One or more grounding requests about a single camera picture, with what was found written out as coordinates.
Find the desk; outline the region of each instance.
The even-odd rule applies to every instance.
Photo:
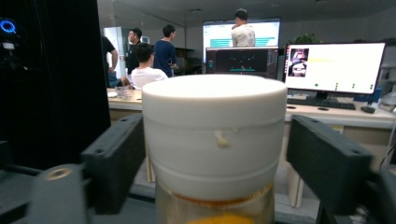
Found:
[[[134,96],[130,100],[120,98],[109,98],[110,117],[116,121],[127,115],[142,112],[141,91],[130,91]],[[352,98],[343,100],[352,102]],[[289,197],[290,205],[299,207],[301,204],[304,182],[297,173],[286,162],[286,150],[289,142],[290,121],[292,115],[303,115],[312,119],[317,119],[325,124],[332,126],[334,129],[368,149],[374,154],[372,168],[377,170],[380,162],[388,150],[388,143],[396,119],[395,115],[377,109],[374,114],[364,113],[360,107],[362,102],[353,102],[357,110],[333,109],[328,111],[318,110],[317,107],[309,105],[289,105],[295,109],[288,108],[285,116],[285,130],[279,165],[288,170]],[[148,180],[154,181],[154,173],[148,172]]]
[[[114,89],[107,89],[107,93],[114,91]],[[132,97],[125,99],[119,97],[108,98],[111,123],[128,115],[142,113],[142,91],[128,90],[128,92]]]

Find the computer monitor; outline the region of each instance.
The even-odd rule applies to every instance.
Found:
[[[277,47],[279,42],[280,18],[249,19],[254,29],[255,47]],[[235,20],[203,22],[203,63],[206,63],[206,48],[226,48],[233,46],[231,30]]]
[[[283,81],[289,90],[370,95],[376,88],[385,43],[287,45]]]
[[[206,73],[276,79],[277,52],[277,47],[207,48]]]

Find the black shirt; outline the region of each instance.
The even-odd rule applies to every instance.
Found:
[[[140,41],[137,42],[135,45],[130,45],[129,50],[128,50],[128,55],[126,58],[126,67],[128,68],[128,75],[132,73],[136,67],[139,66],[139,61],[137,60],[137,57],[134,53],[134,48],[136,45],[140,44]]]

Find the person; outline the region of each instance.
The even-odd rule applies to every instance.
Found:
[[[111,54],[111,66],[107,61],[107,54]],[[128,78],[121,77],[117,78],[116,71],[114,69],[119,62],[119,54],[117,50],[114,48],[113,44],[111,44],[110,40],[102,35],[102,55],[103,61],[105,62],[105,69],[106,69],[106,80],[107,80],[107,87],[114,88],[116,86],[127,86],[130,85]]]
[[[233,47],[254,47],[256,45],[254,29],[248,25],[248,12],[243,8],[235,11],[235,25],[231,36]]]
[[[127,74],[130,75],[132,71],[139,66],[139,61],[134,54],[134,48],[140,44],[140,38],[142,37],[142,31],[139,28],[134,28],[129,31],[128,40],[130,45],[128,54],[126,55],[126,67],[128,68]]]
[[[132,71],[131,75],[128,75],[128,79],[133,83],[136,90],[142,90],[143,86],[150,82],[168,79],[163,70],[151,68],[154,61],[154,49],[150,44],[138,44],[135,48],[135,54],[139,61],[139,66]]]
[[[175,46],[171,44],[171,41],[175,39],[175,36],[175,27],[168,24],[163,27],[163,39],[157,41],[154,45],[155,59],[153,67],[163,70],[168,77],[173,76],[171,66],[177,64],[176,49]]]

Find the white container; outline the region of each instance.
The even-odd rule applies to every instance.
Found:
[[[156,177],[177,194],[222,201],[275,176],[287,88],[245,75],[173,77],[144,86],[143,115]]]

